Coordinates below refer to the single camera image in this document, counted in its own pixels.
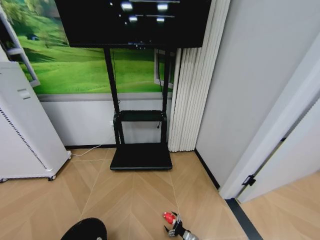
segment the white cabinet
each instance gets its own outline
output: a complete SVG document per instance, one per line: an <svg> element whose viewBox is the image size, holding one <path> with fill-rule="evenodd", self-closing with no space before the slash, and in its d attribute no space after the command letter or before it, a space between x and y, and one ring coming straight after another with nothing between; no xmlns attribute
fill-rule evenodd
<svg viewBox="0 0 320 240"><path fill-rule="evenodd" d="M52 178L70 158L17 62L0 62L0 180Z"/></svg>

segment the wooden floor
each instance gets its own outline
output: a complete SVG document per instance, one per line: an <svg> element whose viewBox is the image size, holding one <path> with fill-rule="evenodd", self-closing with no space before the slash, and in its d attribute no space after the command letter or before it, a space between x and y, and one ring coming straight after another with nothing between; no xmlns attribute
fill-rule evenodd
<svg viewBox="0 0 320 240"><path fill-rule="evenodd" d="M320 172L241 207L265 240L319 240Z"/></svg>
<svg viewBox="0 0 320 240"><path fill-rule="evenodd" d="M74 156L52 182L1 184L0 239L59 240L80 219L96 217L108 240L164 240L165 211L179 212L202 240L247 239L193 152L172 153L171 171L145 172L110 171L114 152L98 148Z"/></svg>

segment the tv screen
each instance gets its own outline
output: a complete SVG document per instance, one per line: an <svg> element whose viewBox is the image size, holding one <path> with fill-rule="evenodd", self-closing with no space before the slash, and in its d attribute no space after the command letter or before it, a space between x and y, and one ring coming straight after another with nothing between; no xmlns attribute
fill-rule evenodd
<svg viewBox="0 0 320 240"><path fill-rule="evenodd" d="M71 47L197 48L211 0L55 0Z"/></svg>

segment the red object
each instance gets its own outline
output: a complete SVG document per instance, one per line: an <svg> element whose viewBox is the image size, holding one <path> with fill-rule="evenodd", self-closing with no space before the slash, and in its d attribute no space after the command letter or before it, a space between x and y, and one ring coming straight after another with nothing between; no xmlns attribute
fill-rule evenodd
<svg viewBox="0 0 320 240"><path fill-rule="evenodd" d="M176 223L176 216L173 215L170 212L165 212L163 214L164 219L169 223L169 224L175 224Z"/></svg>

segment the wall mural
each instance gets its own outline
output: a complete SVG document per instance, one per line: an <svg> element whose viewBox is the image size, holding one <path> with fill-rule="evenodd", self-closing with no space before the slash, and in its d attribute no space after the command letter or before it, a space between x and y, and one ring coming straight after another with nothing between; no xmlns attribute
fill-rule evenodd
<svg viewBox="0 0 320 240"><path fill-rule="evenodd" d="M54 0L0 2L41 83L34 88L36 94L111 92L103 50L69 47ZM159 78L163 80L164 76L161 51L114 49L111 57L119 93L161 91ZM28 76L25 66L22 69ZM171 88L173 75L171 69Z"/></svg>

